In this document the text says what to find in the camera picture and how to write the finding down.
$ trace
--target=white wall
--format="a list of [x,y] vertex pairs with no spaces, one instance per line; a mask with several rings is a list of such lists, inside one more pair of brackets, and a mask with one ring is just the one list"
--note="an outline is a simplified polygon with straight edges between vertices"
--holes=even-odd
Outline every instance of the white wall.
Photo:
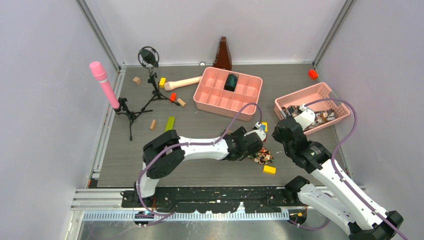
[[[354,179],[423,239],[424,1],[356,1],[318,65],[320,80],[353,104],[344,144]],[[339,138],[352,118],[336,124]]]
[[0,236],[58,240],[107,107],[89,64],[115,70],[75,1],[0,5]]
[[114,54],[139,65],[212,63],[226,36],[233,63],[312,62],[345,0],[87,0]]

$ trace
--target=red block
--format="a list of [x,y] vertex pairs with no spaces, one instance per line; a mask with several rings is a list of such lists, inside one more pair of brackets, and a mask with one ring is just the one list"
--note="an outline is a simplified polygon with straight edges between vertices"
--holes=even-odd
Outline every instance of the red block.
[[171,97],[169,97],[169,99],[171,99],[171,102],[175,102],[175,99],[177,98],[177,94],[175,92],[173,92],[171,94]]
[[309,70],[307,74],[309,74],[309,77],[313,80],[318,78],[318,73],[314,69]]

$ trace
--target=lime green block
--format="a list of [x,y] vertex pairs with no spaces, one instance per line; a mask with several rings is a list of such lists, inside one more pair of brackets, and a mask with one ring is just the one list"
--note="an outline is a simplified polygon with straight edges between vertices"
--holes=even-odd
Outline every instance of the lime green block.
[[168,122],[166,123],[165,132],[168,131],[168,130],[173,129],[174,123],[175,123],[175,117],[174,116],[169,116],[168,117]]

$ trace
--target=pink compartment tray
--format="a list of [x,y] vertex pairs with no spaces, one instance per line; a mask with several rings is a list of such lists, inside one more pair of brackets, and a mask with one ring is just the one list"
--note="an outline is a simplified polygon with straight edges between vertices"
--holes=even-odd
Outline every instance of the pink compartment tray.
[[[234,92],[224,90],[224,84],[229,74],[238,77]],[[260,77],[207,67],[193,99],[196,107],[200,110],[233,118],[244,105],[258,103],[261,88],[262,79]],[[256,106],[250,105],[240,113],[237,119],[250,121],[255,112]]]
[[[331,88],[324,82],[312,85],[310,87],[304,88],[299,91],[295,91],[288,95],[279,97],[275,100],[274,112],[277,114],[277,117],[282,120],[284,117],[282,115],[282,107],[297,106],[301,104],[308,104],[312,101],[318,99],[326,99],[329,97]],[[310,130],[305,131],[306,135],[315,133],[318,130],[329,127],[333,124],[340,122],[342,119],[346,118],[351,114],[351,111],[342,103],[337,106],[334,101],[320,101],[309,106],[314,111],[324,111],[328,109],[333,109],[337,118],[335,120],[329,121],[317,127],[314,127]]]

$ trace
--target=pink tube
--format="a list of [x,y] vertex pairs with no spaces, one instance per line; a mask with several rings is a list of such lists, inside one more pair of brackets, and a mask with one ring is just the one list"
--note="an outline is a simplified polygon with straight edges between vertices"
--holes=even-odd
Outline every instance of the pink tube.
[[103,89],[103,92],[109,100],[109,103],[112,108],[118,109],[120,104],[118,102],[117,96],[114,93],[114,90],[112,89],[111,84],[108,81],[108,76],[106,75],[106,71],[103,68],[102,64],[98,61],[94,61],[90,63],[90,69],[93,73],[94,78],[97,79],[98,83]]

